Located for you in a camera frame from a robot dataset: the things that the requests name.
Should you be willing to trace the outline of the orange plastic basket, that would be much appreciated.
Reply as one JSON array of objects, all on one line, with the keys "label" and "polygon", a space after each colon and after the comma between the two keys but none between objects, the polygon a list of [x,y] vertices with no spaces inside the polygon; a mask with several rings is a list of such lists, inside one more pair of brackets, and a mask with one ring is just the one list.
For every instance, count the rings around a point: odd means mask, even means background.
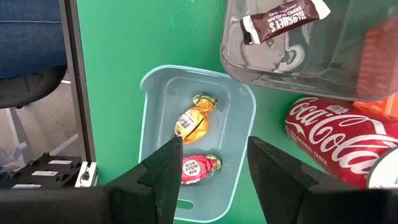
[{"label": "orange plastic basket", "polygon": [[388,93],[379,101],[353,104],[398,119],[398,16],[366,32],[356,92],[359,96]]}]

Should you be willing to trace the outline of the blue office chair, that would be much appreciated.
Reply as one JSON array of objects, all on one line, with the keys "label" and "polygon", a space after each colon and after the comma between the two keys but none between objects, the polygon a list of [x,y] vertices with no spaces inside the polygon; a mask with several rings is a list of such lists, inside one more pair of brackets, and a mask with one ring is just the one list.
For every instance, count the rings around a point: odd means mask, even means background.
[{"label": "blue office chair", "polygon": [[58,0],[0,0],[0,78],[66,64]]}]

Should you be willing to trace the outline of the black chair seat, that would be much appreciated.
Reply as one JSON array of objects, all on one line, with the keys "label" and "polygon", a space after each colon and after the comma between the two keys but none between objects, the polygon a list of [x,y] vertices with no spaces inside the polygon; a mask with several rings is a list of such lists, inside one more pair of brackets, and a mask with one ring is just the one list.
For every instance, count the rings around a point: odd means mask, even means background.
[{"label": "black chair seat", "polygon": [[67,65],[44,72],[13,78],[0,78],[0,109],[21,108],[51,94],[62,82]]}]

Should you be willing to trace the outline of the grey translucent plastic bin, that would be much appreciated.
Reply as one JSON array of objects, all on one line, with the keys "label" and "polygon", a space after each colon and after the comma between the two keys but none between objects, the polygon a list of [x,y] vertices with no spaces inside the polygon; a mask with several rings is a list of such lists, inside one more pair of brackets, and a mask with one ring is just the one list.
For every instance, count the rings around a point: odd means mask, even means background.
[{"label": "grey translucent plastic bin", "polygon": [[236,80],[348,101],[398,91],[398,0],[322,0],[329,15],[261,44],[241,20],[293,0],[227,0],[220,57]]}]

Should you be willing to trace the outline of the brown Hershey's candy bar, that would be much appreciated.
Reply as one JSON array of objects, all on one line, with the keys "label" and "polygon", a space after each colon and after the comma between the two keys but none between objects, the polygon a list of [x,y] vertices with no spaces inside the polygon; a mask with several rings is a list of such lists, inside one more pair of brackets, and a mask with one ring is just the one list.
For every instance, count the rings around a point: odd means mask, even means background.
[{"label": "brown Hershey's candy bar", "polygon": [[291,29],[322,20],[331,10],[323,0],[293,0],[240,20],[246,45],[261,44]]}]

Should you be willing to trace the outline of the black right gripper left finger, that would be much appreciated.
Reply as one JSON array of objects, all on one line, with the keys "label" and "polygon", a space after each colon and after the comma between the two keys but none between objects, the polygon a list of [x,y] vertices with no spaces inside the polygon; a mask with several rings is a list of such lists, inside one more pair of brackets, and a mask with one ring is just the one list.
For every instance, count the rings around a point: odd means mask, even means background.
[{"label": "black right gripper left finger", "polygon": [[181,175],[174,137],[100,187],[0,190],[0,224],[172,224]]}]

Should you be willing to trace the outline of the red truffle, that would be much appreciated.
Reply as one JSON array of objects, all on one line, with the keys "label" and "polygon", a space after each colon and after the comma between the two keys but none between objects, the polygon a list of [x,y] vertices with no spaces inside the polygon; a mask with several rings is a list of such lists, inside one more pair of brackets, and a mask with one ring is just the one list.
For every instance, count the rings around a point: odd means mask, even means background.
[{"label": "red truffle", "polygon": [[190,185],[200,182],[210,174],[221,169],[219,158],[212,154],[192,154],[182,160],[182,185]]}]

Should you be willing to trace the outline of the yellow truffle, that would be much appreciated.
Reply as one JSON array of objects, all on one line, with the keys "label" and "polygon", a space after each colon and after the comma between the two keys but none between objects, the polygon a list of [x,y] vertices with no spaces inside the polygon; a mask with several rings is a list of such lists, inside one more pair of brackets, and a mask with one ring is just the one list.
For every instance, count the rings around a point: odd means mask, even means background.
[{"label": "yellow truffle", "polygon": [[174,132],[182,138],[184,144],[201,139],[209,129],[208,113],[213,111],[218,100],[206,93],[192,98],[193,107],[184,112],[175,123]]}]

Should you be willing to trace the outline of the black labelled device box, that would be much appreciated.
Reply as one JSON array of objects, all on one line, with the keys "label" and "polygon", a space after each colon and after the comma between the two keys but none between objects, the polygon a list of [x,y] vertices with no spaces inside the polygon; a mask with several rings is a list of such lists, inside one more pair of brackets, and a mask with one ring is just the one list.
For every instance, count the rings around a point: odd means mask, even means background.
[{"label": "black labelled device box", "polygon": [[81,157],[51,156],[45,152],[22,169],[9,173],[0,181],[0,189],[74,187],[81,165]]}]

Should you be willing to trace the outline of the silver metal bracket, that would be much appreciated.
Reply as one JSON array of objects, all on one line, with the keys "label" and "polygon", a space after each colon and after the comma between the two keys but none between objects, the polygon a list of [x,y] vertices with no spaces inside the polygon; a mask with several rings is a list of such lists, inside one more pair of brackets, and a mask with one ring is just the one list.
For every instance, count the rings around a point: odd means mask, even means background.
[{"label": "silver metal bracket", "polygon": [[96,162],[83,162],[75,182],[75,188],[94,187],[98,184]]}]

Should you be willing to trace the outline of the black table frame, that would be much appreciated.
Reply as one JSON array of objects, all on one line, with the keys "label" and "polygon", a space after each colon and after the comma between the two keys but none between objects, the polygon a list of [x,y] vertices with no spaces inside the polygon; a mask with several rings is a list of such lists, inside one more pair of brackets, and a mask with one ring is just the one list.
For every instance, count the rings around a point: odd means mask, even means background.
[{"label": "black table frame", "polygon": [[82,158],[94,162],[95,146],[86,84],[83,47],[78,20],[77,0],[58,0],[62,20],[63,38],[67,56],[68,74],[71,79],[73,106]]}]

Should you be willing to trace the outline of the teal plastic bin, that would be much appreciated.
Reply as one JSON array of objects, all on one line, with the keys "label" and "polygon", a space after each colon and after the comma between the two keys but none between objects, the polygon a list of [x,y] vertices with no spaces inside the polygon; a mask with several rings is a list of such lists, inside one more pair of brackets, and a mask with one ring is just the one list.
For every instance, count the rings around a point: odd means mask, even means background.
[{"label": "teal plastic bin", "polygon": [[222,167],[197,184],[180,187],[175,219],[196,223],[220,219],[232,204],[246,156],[256,114],[252,90],[224,73],[177,65],[149,71],[141,80],[141,90],[145,102],[140,161],[172,137],[175,122],[193,106],[195,95],[207,93],[218,100],[208,114],[208,132],[197,142],[185,145],[183,153],[215,155]]}]

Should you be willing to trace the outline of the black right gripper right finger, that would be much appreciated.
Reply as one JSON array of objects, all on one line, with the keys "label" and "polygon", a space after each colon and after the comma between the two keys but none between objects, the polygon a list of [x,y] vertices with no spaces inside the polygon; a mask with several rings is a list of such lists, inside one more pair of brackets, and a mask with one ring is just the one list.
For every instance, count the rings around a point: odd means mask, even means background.
[{"label": "black right gripper right finger", "polygon": [[256,136],[248,163],[267,224],[398,224],[398,189],[356,189]]}]

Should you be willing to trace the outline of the red Coca-Cola can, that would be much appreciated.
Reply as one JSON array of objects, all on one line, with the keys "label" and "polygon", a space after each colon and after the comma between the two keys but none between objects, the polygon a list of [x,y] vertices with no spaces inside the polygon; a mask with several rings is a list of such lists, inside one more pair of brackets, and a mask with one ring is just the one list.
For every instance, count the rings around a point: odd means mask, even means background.
[{"label": "red Coca-Cola can", "polygon": [[329,98],[298,99],[285,130],[325,171],[359,189],[376,161],[398,146],[398,120]]}]

